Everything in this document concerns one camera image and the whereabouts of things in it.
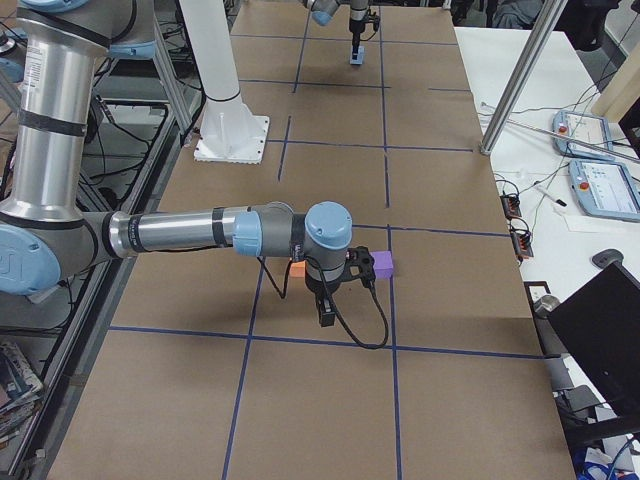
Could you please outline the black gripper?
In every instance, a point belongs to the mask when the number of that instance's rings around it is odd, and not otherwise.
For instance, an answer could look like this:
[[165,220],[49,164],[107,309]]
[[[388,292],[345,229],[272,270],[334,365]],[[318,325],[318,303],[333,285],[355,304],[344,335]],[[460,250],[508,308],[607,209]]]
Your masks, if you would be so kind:
[[352,58],[357,58],[359,54],[359,44],[361,42],[361,34],[358,32],[352,33]]
[[316,280],[311,275],[305,275],[305,285],[315,295],[319,325],[331,327],[334,325],[334,308],[329,298],[339,289],[340,279],[331,281]]

